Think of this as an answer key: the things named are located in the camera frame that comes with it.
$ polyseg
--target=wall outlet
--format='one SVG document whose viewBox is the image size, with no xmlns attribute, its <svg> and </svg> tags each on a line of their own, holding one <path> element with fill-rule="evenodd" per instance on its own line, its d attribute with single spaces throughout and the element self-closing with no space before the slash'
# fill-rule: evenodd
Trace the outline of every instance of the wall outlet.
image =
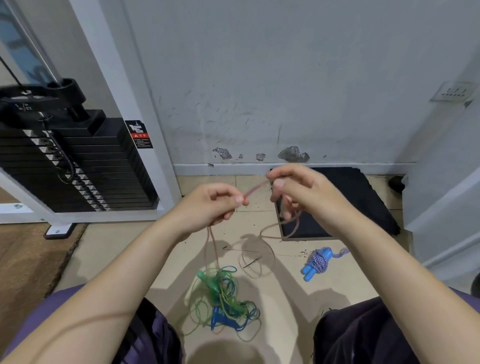
<svg viewBox="0 0 480 364">
<path fill-rule="evenodd" d="M 430 101 L 464 102 L 472 96 L 477 86 L 473 82 L 446 81 L 442 83 Z"/>
</svg>

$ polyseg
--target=black mat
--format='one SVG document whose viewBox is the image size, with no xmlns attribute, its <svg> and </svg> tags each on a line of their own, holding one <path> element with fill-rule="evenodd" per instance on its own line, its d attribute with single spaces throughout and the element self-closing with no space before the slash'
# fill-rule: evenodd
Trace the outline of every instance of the black mat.
<svg viewBox="0 0 480 364">
<path fill-rule="evenodd" d="M 378 224 L 390 235 L 398 235 L 400 227 L 396 223 L 388 208 L 377 195 L 377 192 L 370 186 L 367 177 L 358 168 L 333 167 L 333 168 L 312 168 L 327 177 L 341 193 L 352 203 L 362 214 Z M 276 203 L 277 214 L 280 211 L 280 200 Z M 282 236 L 287 236 L 295 228 L 296 222 L 281 225 Z M 310 215 L 303 211 L 300 216 L 300 226 L 293 236 L 288 240 L 325 239 L 331 238 Z"/>
</svg>

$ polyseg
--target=weight stack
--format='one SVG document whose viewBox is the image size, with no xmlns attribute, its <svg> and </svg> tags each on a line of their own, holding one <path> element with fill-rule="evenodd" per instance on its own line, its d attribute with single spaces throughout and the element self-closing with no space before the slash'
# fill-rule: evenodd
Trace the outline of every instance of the weight stack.
<svg viewBox="0 0 480 364">
<path fill-rule="evenodd" d="M 0 124 L 0 167 L 54 212 L 155 209 L 158 196 L 122 118 L 87 110 L 85 122 L 54 119 L 48 128 L 75 166 L 55 147 L 42 124 Z"/>
</svg>

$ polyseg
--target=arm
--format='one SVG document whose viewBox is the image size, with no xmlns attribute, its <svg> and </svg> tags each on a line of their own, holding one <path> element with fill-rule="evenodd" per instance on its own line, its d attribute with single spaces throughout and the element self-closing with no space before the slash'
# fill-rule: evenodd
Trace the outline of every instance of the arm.
<svg viewBox="0 0 480 364">
<path fill-rule="evenodd" d="M 136 309 L 176 243 L 229 219 L 242 202 L 248 203 L 233 186 L 199 186 L 142 232 L 3 363 L 111 363 Z"/>
<path fill-rule="evenodd" d="M 275 180 L 272 201 L 284 197 L 286 219 L 303 208 L 350 249 L 421 363 L 479 361 L 480 315 L 354 208 L 324 175 L 289 164 L 267 177 Z"/>
</svg>

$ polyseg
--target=warning sticker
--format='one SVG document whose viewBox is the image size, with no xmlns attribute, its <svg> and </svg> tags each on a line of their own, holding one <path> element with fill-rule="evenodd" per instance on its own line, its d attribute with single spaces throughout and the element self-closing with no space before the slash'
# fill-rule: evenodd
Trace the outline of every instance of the warning sticker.
<svg viewBox="0 0 480 364">
<path fill-rule="evenodd" d="M 144 123 L 140 120 L 125 120 L 125 124 L 127 124 L 128 131 L 138 149 L 153 148 Z"/>
</svg>

